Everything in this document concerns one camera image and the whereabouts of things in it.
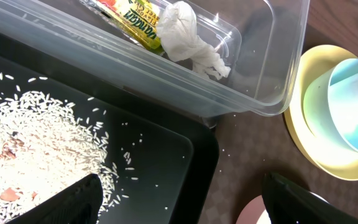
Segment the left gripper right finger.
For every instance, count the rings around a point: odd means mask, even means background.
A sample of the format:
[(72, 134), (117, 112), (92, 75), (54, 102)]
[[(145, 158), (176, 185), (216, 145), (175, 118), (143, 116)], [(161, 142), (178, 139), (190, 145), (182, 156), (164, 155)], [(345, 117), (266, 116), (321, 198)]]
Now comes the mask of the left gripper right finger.
[(357, 218), (274, 172), (264, 175), (262, 198), (272, 224), (358, 224)]

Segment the green snack wrapper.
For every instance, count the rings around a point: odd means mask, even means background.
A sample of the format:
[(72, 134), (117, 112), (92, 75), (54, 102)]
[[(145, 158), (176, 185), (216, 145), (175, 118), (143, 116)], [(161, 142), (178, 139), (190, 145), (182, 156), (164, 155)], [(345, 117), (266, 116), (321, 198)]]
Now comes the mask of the green snack wrapper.
[(118, 28), (136, 44), (157, 55), (164, 53), (157, 36), (159, 16), (147, 0), (87, 0), (88, 9)]

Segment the white bowl with rice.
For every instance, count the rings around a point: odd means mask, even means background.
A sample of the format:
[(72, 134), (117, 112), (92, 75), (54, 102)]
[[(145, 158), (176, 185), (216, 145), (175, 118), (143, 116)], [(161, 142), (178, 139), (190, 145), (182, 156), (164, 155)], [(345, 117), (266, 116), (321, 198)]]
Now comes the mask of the white bowl with rice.
[(261, 195), (251, 200), (241, 211), (236, 224), (271, 224)]

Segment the yellow plate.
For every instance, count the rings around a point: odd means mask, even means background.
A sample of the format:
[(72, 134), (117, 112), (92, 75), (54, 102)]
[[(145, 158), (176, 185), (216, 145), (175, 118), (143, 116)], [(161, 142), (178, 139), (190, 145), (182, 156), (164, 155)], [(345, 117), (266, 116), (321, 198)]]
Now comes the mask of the yellow plate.
[(320, 75), (345, 59), (356, 58), (350, 51), (335, 45), (318, 45), (300, 57), (291, 102), (284, 112), (285, 122), (299, 151), (316, 167), (342, 180), (358, 180), (358, 153), (335, 155), (338, 149), (323, 145), (309, 129), (303, 114), (303, 97), (308, 86)]

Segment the light blue bowl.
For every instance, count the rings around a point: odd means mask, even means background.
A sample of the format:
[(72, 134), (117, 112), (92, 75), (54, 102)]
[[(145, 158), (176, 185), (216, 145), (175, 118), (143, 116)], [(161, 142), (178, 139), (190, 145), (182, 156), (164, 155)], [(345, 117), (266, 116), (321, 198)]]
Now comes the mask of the light blue bowl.
[(309, 129), (317, 138), (330, 146), (357, 152), (340, 137), (329, 110), (328, 87), (335, 67), (320, 75), (306, 89), (303, 98), (304, 116)]

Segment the white cup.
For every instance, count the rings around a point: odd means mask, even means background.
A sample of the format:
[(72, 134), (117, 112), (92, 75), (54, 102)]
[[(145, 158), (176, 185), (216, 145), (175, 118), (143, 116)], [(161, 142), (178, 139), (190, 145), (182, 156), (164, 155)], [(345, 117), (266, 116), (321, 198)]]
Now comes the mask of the white cup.
[(335, 67), (328, 87), (333, 123), (344, 142), (358, 152), (358, 59)]

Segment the white tissue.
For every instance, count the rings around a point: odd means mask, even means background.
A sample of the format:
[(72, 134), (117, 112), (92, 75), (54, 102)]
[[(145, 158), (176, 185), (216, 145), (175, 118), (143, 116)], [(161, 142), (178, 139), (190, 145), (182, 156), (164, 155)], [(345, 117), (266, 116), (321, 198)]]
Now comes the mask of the white tissue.
[(156, 26), (161, 46), (173, 62), (190, 59), (193, 71), (201, 77), (220, 80), (228, 77), (231, 69), (224, 64), (214, 47), (197, 33), (196, 14), (184, 1), (165, 8)]

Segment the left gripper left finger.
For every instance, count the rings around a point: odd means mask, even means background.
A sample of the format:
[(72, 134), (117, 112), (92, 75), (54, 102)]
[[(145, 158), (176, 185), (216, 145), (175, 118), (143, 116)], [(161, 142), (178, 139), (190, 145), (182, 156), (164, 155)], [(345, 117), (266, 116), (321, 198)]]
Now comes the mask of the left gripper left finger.
[(96, 174), (89, 174), (7, 224), (95, 224), (103, 202)]

